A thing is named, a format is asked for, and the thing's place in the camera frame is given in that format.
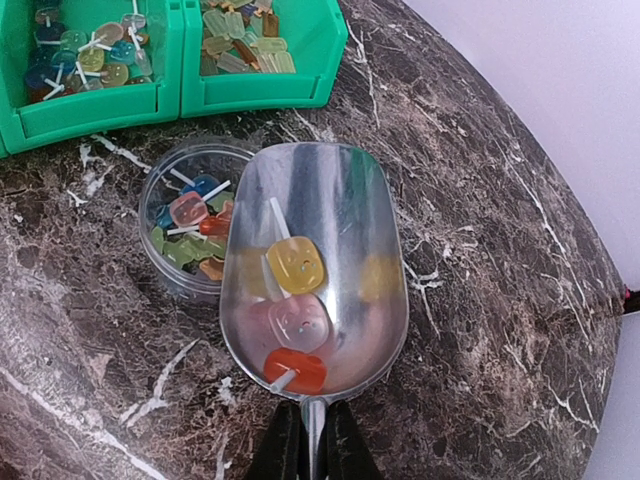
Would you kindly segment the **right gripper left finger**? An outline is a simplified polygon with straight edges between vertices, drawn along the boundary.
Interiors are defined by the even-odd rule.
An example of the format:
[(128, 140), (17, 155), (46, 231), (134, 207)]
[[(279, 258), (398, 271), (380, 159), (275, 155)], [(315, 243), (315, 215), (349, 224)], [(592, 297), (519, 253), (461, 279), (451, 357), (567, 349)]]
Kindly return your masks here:
[(302, 426), (299, 406), (281, 401), (243, 479), (296, 480)]

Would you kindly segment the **yellow smiley lollipop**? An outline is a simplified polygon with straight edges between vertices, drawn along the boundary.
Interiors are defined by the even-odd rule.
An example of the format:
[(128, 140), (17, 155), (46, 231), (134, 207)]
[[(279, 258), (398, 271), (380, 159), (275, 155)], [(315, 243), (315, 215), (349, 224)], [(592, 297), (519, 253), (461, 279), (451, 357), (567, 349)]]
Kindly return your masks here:
[(325, 267), (319, 250), (306, 236), (292, 236), (277, 198), (269, 199), (275, 221), (276, 241), (268, 248), (266, 259), (279, 286), (290, 294), (311, 293), (325, 279)]

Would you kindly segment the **metal scoop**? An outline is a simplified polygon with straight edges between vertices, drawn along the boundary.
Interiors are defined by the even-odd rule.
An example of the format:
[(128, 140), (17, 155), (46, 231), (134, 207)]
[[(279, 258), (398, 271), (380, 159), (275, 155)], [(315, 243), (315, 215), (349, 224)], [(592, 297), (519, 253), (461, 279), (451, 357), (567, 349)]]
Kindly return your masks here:
[[(327, 378), (317, 394), (289, 392), (296, 373), (273, 383), (267, 356), (283, 347), (267, 318), (271, 304), (261, 256), (276, 241), (269, 199), (278, 199), (292, 236), (316, 245), (325, 267), (314, 294), (331, 322), (329, 339), (307, 353)], [(392, 196), (368, 152), (338, 143), (301, 142), (259, 151), (238, 182), (220, 297), (220, 326), (233, 359), (259, 386), (296, 403), (302, 428), (297, 479), (329, 479), (329, 406), (362, 394), (398, 358), (409, 305)]]

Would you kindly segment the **orange smiley lollipop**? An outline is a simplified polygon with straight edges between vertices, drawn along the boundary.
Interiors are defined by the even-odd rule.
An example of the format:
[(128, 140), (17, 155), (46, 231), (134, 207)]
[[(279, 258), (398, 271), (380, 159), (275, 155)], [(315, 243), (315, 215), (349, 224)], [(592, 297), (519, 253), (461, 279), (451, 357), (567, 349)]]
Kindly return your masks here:
[(289, 392), (317, 394), (322, 390), (327, 378), (327, 367), (321, 358), (285, 347), (272, 351), (263, 366), (264, 377), (269, 383), (273, 383), (289, 370), (296, 373), (285, 387)]

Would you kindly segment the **green three-compartment bin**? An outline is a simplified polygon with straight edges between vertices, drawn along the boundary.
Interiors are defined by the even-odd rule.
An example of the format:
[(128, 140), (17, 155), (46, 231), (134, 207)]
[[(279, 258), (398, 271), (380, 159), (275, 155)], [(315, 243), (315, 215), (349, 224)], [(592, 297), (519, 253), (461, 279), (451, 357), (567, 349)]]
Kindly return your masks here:
[(200, 75), (202, 35), (195, 1), (142, 1), (151, 40), (148, 84), (38, 102), (24, 76), (35, 57), (39, 1), (1, 4), (1, 154), (132, 126), (220, 113), (321, 108), (347, 43), (335, 1), (278, 1), (275, 13), (296, 71)]

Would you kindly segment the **pink smiley lollipop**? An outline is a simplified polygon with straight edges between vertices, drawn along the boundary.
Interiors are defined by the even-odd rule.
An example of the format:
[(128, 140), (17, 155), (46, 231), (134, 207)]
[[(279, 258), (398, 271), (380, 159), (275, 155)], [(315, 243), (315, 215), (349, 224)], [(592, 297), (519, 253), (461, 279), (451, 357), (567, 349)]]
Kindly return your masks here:
[(311, 353), (328, 339), (331, 322), (322, 302), (311, 293), (290, 294), (276, 281), (265, 255), (261, 256), (265, 287), (271, 301), (267, 318), (278, 342)]

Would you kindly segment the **clear plastic container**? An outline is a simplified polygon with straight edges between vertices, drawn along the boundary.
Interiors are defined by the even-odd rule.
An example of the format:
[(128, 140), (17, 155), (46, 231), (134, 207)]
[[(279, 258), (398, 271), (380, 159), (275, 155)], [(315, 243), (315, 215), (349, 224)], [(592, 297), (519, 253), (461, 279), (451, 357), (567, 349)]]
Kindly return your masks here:
[(211, 303), (220, 294), (236, 187), (257, 148), (200, 138), (165, 153), (139, 202), (140, 237), (175, 297)]

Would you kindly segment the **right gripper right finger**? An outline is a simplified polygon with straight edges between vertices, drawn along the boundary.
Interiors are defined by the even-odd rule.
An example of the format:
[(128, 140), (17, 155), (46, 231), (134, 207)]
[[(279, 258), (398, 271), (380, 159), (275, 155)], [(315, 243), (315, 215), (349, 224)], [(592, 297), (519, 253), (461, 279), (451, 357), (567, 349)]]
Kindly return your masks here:
[(330, 480), (383, 480), (346, 401), (329, 406), (327, 470)]

